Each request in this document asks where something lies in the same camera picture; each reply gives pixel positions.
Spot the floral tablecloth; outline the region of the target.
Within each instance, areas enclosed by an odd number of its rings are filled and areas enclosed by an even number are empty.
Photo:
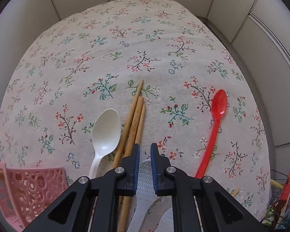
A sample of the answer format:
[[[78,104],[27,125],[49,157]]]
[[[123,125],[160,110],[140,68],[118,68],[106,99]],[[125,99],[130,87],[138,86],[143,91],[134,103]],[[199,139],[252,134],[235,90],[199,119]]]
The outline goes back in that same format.
[[[7,86],[0,109],[0,157],[11,168],[63,167],[73,183],[95,156],[91,130],[114,108],[125,120],[140,81],[150,145],[195,175],[213,127],[211,103],[228,98],[206,173],[261,220],[270,163],[253,94],[231,54],[185,7],[119,0],[72,15],[40,34]]]

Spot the white plastic spoon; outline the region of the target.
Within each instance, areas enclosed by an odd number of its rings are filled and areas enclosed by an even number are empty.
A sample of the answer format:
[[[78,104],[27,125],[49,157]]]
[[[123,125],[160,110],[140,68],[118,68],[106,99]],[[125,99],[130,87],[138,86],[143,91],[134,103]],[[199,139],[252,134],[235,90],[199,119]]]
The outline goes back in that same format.
[[[91,132],[91,143],[95,157],[88,174],[90,179],[96,177],[102,158],[117,148],[120,136],[121,123],[118,112],[112,108],[104,110],[95,121]]]

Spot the white rice paddle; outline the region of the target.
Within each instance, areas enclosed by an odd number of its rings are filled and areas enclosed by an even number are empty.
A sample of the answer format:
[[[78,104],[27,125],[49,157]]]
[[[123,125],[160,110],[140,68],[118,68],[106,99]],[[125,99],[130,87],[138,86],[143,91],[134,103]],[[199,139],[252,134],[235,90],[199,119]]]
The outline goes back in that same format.
[[[173,232],[173,210],[168,209],[161,217],[155,232]]]
[[[138,186],[136,191],[137,205],[127,232],[137,232],[148,213],[149,208],[159,199],[153,187],[151,160],[142,161],[139,165]]]

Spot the pink utensil basket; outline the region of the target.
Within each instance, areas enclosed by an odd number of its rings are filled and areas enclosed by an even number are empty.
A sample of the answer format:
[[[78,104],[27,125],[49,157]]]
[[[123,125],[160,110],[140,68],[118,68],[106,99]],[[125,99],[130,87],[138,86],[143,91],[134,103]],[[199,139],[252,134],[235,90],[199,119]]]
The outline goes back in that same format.
[[[0,210],[15,231],[23,231],[66,189],[64,168],[7,168],[0,162]]]

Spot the wooden chopstick long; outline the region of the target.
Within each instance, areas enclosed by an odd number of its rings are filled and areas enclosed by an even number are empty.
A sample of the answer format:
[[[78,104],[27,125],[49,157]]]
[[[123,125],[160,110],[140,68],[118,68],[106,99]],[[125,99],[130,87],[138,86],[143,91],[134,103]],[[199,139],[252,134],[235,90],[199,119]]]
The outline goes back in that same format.
[[[126,141],[129,137],[129,131],[131,128],[136,127],[139,122],[140,113],[142,110],[142,106],[144,104],[144,98],[140,96],[142,87],[143,87],[143,80],[141,80],[139,83],[137,92],[134,96],[133,102],[130,107],[129,114],[127,115],[125,126],[121,134],[121,138],[117,146],[117,152],[116,152],[116,155],[114,157],[113,164],[111,167],[112,169],[120,165],[121,158],[125,150]],[[132,137],[135,137],[135,131],[132,131]]]

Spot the wooden chopstick short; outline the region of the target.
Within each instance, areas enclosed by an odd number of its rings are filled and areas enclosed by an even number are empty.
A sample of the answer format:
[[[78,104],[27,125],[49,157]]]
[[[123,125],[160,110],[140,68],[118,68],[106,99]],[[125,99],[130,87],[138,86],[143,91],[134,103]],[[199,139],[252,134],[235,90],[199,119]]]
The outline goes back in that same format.
[[[142,110],[140,113],[140,119],[137,126],[130,129],[130,134],[132,131],[135,131],[135,137],[128,138],[124,158],[131,155],[132,148],[135,143],[140,144],[142,131],[143,131],[145,112],[146,112],[146,106],[143,104]],[[130,204],[131,204],[131,197],[123,196],[121,200],[120,217],[119,217],[119,222],[118,222],[118,231],[120,232],[126,231],[126,223],[127,223],[129,212],[130,212]]]

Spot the red plastic spoon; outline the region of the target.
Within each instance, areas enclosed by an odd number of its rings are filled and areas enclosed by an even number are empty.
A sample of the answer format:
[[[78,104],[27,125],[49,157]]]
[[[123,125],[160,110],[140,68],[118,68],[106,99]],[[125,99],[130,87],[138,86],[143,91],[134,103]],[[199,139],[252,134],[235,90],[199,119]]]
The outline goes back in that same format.
[[[218,129],[220,127],[220,122],[222,118],[224,117],[226,110],[227,110],[227,95],[224,90],[219,90],[213,98],[212,101],[212,115],[214,119],[214,125],[212,127],[212,132],[209,138],[209,141],[207,143],[207,147],[205,149],[205,152],[203,154],[202,160],[200,162],[199,168],[197,169],[197,172],[195,174],[195,177],[197,179],[201,179],[207,169],[207,166],[209,164],[217,134],[218,134]]]

